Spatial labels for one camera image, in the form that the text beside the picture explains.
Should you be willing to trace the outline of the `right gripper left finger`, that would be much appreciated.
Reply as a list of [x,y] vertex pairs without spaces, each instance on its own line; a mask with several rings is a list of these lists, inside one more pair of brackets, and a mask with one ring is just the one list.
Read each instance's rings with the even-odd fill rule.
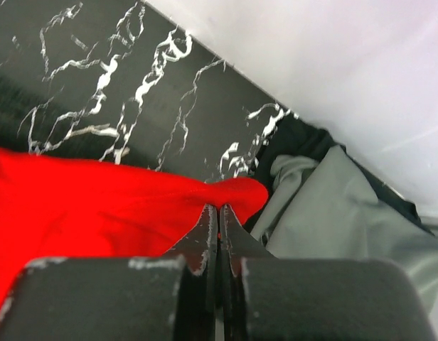
[[213,340],[217,212],[160,257],[29,262],[0,309],[0,340]]

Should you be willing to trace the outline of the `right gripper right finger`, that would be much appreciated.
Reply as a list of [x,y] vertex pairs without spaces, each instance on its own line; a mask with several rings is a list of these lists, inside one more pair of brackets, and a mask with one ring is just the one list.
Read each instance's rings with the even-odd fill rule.
[[394,263],[278,259],[233,209],[220,209],[226,340],[435,340],[417,293]]

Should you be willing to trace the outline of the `red t shirt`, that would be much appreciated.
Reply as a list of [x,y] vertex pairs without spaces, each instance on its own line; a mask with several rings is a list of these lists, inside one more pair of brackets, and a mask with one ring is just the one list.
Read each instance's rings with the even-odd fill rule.
[[0,148],[0,307],[32,259],[160,256],[191,231],[205,205],[229,204],[246,222],[267,198],[251,178],[207,184]]

